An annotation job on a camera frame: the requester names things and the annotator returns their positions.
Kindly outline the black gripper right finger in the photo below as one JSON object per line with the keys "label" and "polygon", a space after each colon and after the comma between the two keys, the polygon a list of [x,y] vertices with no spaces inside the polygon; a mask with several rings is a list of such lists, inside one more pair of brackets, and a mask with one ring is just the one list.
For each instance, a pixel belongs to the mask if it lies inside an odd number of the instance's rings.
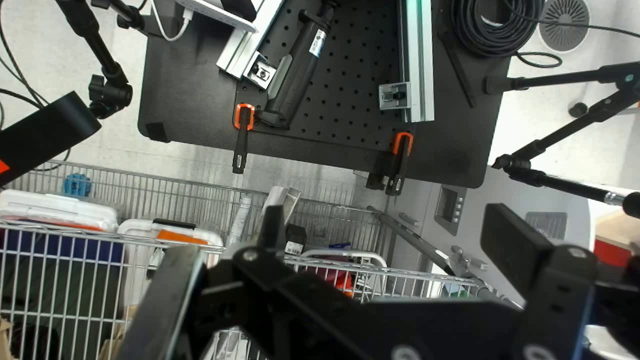
{"label": "black gripper right finger", "polygon": [[527,294],[554,244],[505,205],[488,205],[480,247],[505,281]]}

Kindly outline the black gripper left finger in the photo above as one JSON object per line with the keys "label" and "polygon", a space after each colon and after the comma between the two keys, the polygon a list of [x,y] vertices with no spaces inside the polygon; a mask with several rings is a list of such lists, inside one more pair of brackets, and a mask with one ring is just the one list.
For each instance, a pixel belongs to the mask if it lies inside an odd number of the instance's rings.
{"label": "black gripper left finger", "polygon": [[286,243],[286,222],[281,206],[267,206],[262,216],[257,247],[264,251],[280,251]]}

